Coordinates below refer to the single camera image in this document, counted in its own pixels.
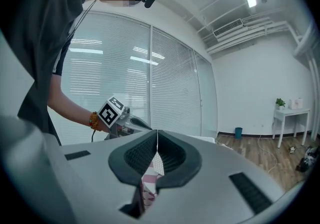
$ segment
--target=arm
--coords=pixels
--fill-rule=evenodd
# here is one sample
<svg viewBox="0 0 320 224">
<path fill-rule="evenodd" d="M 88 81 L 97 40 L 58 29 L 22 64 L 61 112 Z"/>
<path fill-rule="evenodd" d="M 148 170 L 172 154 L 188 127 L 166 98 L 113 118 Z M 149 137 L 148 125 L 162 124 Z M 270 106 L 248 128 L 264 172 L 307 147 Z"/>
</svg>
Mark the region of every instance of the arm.
<svg viewBox="0 0 320 224">
<path fill-rule="evenodd" d="M 77 105 L 62 92 L 60 75 L 52 74 L 47 105 L 62 117 L 89 126 L 92 112 Z M 108 127 L 101 120 L 99 120 L 99 128 L 106 133 L 109 132 Z"/>
</svg>

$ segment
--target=blue trash can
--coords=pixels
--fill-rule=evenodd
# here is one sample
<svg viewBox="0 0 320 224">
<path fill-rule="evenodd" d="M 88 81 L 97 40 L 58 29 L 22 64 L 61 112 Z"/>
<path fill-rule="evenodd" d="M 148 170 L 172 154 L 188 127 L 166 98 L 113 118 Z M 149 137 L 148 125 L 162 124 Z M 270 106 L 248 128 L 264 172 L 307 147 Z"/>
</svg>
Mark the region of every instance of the blue trash can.
<svg viewBox="0 0 320 224">
<path fill-rule="evenodd" d="M 241 139 L 242 137 L 242 128 L 241 127 L 237 127 L 235 128 L 235 138 L 236 139 Z"/>
</svg>

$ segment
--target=wooden floor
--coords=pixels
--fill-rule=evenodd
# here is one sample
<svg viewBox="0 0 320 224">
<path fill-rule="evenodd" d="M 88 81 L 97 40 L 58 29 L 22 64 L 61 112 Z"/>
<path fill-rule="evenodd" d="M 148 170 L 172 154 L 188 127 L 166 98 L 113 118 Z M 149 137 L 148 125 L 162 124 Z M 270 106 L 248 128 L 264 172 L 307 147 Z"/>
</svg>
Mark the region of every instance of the wooden floor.
<svg viewBox="0 0 320 224">
<path fill-rule="evenodd" d="M 217 138 L 218 143 L 223 143 L 237 151 L 266 173 L 276 164 L 276 167 L 269 172 L 269 175 L 272 176 L 285 191 L 288 191 L 296 183 L 304 179 L 304 175 L 296 171 L 296 166 L 305 155 L 306 148 L 308 146 L 318 146 L 319 140 L 311 141 L 310 138 L 307 137 L 303 147 L 301 146 L 302 136 L 297 136 L 296 138 L 284 137 L 281 147 L 277 148 L 278 140 L 278 138 L 261 138 L 259 140 L 261 148 L 274 154 L 277 160 L 276 164 L 276 160 L 271 154 L 259 148 L 257 144 L 258 138 L 243 137 L 242 139 L 235 139 L 234 136 L 226 135 L 219 135 Z M 297 148 L 293 154 L 289 153 L 291 146 Z"/>
</svg>

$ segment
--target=window blinds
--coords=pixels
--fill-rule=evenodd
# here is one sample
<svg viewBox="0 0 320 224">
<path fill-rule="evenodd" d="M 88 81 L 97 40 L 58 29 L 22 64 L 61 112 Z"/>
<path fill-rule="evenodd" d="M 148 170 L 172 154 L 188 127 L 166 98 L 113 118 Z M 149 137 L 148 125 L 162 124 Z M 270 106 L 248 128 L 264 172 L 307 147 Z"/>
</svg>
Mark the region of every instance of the window blinds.
<svg viewBox="0 0 320 224">
<path fill-rule="evenodd" d="M 150 26 L 118 15 L 90 11 L 66 54 L 61 89 L 90 111 L 115 95 L 131 113 L 150 124 Z M 49 110 L 62 145 L 87 143 L 93 130 Z M 103 140 L 96 132 L 94 141 Z"/>
<path fill-rule="evenodd" d="M 214 72 L 211 63 L 195 54 L 201 97 L 201 136 L 217 137 L 218 111 Z"/>
<path fill-rule="evenodd" d="M 152 31 L 151 127 L 201 135 L 198 71 L 193 50 Z"/>
</svg>

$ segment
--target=person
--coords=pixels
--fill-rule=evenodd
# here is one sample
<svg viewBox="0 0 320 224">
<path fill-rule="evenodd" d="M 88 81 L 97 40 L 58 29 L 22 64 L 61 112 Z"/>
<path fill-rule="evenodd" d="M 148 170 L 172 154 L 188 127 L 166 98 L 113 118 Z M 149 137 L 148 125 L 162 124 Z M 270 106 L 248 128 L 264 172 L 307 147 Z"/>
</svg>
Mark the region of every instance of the person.
<svg viewBox="0 0 320 224">
<path fill-rule="evenodd" d="M 91 0 L 4 0 L 6 14 L 0 26 L 12 51 L 34 83 L 26 95 L 18 117 L 55 135 L 47 106 L 73 122 L 108 132 L 98 116 L 72 102 L 61 90 L 63 62 L 73 37 L 82 4 Z M 99 0 L 117 6 L 132 6 L 141 0 Z"/>
</svg>

